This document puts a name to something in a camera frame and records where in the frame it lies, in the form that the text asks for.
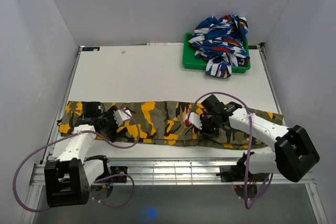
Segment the camouflage yellow green trousers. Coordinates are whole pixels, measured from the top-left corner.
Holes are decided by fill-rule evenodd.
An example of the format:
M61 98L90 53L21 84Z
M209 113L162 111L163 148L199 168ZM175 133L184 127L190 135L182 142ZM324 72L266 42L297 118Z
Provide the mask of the camouflage yellow green trousers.
M59 132L61 136L69 135L73 132L75 122L84 115L86 107L91 102L69 101L64 115L59 122ZM180 101L147 101L147 102L99 102L102 112L108 111L113 105L117 108L125 106L130 110L140 128L139 143L169 146L201 146L219 149L246 150L248 148L248 133L231 129L224 126L219 129L219 136L209 138L199 132L198 129L187 127L184 123L184 116L192 107L190 102ZM266 112L250 108L251 113L278 124L283 125L283 115L273 112ZM128 133L117 140L117 142L133 143L138 135L135 123L131 120L125 122L123 128L128 129Z

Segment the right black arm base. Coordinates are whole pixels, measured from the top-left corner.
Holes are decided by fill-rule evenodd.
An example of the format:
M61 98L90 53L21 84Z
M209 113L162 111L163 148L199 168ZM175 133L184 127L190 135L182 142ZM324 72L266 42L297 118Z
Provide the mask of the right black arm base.
M238 197L244 198L244 182L245 182L245 169L238 165L220 166L219 173L216 176L221 178L221 182L242 182L241 185L234 185L234 191ZM247 196L252 199L256 196L258 189L257 183L263 182L267 178L266 174L251 174L248 172L247 177Z

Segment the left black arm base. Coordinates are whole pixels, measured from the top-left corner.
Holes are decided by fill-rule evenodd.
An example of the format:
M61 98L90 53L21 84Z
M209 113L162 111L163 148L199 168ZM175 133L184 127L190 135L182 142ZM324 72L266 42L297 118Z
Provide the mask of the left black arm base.
M114 184L127 182L127 177L123 175L128 173L127 166L111 166L110 171L114 177L103 180L99 186L91 187L90 192L93 198L107 199L113 192Z

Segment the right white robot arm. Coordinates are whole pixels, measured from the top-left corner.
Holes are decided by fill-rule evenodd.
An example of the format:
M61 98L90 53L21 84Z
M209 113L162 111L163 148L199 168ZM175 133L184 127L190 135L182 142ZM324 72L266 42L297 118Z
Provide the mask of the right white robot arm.
M250 180L257 174L281 174L291 182L298 182L320 161L311 138L300 125L286 127L270 122L244 105L224 104L213 94L202 102L202 106L206 111L200 119L203 134L217 136L220 128L229 126L249 134L272 150L270 153L243 154L235 166L222 172L228 180Z

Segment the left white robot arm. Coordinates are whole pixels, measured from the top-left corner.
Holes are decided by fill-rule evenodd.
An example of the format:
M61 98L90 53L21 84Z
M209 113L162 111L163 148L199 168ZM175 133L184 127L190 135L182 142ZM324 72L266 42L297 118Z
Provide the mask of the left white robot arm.
M78 104L69 121L60 126L61 132L74 134L62 154L44 167L47 204L49 207L84 205L89 200L90 187L96 181L107 182L110 196L112 183L124 183L125 166L110 166L104 155L86 154L99 134L110 142L125 136L127 129L119 129L130 120L131 112L113 105L106 110L100 102Z

